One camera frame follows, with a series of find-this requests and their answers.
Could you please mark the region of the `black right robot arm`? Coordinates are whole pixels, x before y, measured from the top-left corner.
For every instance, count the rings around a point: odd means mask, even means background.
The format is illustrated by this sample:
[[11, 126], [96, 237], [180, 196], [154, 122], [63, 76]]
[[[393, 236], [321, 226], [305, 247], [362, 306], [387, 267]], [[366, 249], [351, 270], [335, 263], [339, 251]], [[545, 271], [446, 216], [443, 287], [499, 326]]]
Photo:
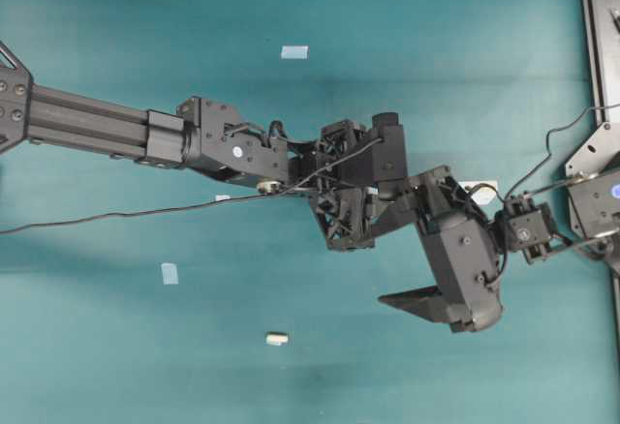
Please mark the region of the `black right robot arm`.
[[500, 285], [513, 253], [533, 264], [574, 251], [619, 268], [618, 161], [509, 193], [501, 208], [487, 216], [474, 195], [495, 189], [489, 183], [465, 189], [448, 167], [407, 178], [373, 233], [415, 226], [434, 283], [383, 294], [380, 302], [446, 324], [454, 333], [478, 332], [503, 314]]

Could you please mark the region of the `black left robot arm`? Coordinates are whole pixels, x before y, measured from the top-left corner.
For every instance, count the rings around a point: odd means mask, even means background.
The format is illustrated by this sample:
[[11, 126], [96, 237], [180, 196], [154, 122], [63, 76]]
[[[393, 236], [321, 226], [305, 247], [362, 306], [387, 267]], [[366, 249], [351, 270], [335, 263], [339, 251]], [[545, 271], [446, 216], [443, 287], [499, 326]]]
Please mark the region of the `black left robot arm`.
[[304, 197], [331, 250], [374, 244], [372, 224], [404, 171], [397, 116], [371, 128], [349, 120], [318, 138], [290, 138], [283, 125], [243, 120], [233, 106], [192, 97], [174, 113], [139, 110], [38, 85], [1, 50], [1, 147], [47, 143], [163, 169], [190, 169], [254, 190], [255, 198]]

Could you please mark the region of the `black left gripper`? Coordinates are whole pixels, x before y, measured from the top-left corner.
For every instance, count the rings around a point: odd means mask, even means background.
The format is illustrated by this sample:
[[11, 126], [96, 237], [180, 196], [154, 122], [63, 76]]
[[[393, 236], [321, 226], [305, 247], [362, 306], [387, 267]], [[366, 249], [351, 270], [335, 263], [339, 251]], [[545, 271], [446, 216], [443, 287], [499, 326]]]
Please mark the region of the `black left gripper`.
[[369, 189], [378, 183], [373, 148], [385, 138], [385, 126], [383, 120], [373, 121], [369, 129], [345, 120], [324, 127], [316, 140], [289, 144], [294, 191], [308, 198], [332, 251], [375, 246], [370, 236], [375, 199]]

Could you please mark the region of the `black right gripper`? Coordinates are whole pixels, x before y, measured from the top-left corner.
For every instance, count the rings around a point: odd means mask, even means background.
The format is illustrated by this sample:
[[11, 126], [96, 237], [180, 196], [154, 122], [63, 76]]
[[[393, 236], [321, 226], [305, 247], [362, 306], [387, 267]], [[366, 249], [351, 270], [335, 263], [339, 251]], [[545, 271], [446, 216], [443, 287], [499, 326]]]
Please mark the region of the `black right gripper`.
[[378, 297], [394, 309], [443, 323], [454, 333], [479, 332], [503, 313], [499, 289], [499, 250], [488, 220], [448, 167], [436, 167], [404, 180], [372, 236], [378, 238], [413, 224], [434, 276], [431, 287]]

